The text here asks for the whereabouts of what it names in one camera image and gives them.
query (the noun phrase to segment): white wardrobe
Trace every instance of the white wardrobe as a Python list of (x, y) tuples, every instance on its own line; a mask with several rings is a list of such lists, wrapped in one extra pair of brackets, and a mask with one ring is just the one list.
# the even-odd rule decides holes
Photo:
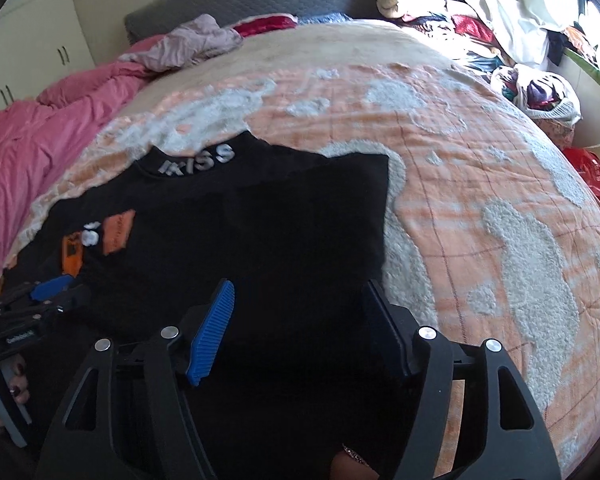
[(0, 110), (93, 67), (74, 0), (7, 0), (0, 10)]

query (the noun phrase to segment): metal screw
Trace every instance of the metal screw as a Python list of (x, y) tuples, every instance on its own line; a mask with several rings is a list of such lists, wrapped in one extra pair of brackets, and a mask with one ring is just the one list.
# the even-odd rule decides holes
[(166, 326), (162, 330), (160, 330), (160, 335), (163, 339), (173, 339), (179, 333), (180, 331), (177, 329), (177, 327), (174, 326)]
[(502, 350), (502, 344), (497, 339), (487, 339), (485, 346), (492, 352), (499, 352)]
[(100, 339), (99, 341), (96, 341), (95, 349), (98, 352), (104, 352), (105, 350), (109, 350), (109, 348), (111, 348), (111, 341), (108, 339)]
[(418, 335), (423, 339), (435, 339), (438, 333), (435, 328), (431, 328), (430, 326), (420, 327), (418, 330)]

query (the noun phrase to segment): red plastic bag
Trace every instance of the red plastic bag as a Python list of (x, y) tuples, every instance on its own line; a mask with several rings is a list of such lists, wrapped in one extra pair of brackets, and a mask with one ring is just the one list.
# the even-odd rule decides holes
[(582, 148), (565, 148), (562, 153), (600, 200), (600, 160)]

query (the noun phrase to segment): pink comforter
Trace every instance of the pink comforter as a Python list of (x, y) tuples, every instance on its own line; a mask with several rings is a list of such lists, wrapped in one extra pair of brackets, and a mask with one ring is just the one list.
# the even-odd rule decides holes
[(155, 74), (114, 62), (0, 112), (0, 271), (31, 203)]

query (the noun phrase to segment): beige bed sheet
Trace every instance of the beige bed sheet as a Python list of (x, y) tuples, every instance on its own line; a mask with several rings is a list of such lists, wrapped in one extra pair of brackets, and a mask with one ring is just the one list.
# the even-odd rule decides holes
[[(264, 34), (153, 83), (36, 200), (12, 254), (53, 203), (150, 144), (192, 153), (245, 127), (326, 155), (390, 156), (390, 300), (451, 340), (501, 340), (570, 473), (600, 436), (600, 205), (526, 116), (393, 25)], [(438, 473), (452, 463), (456, 394)]]

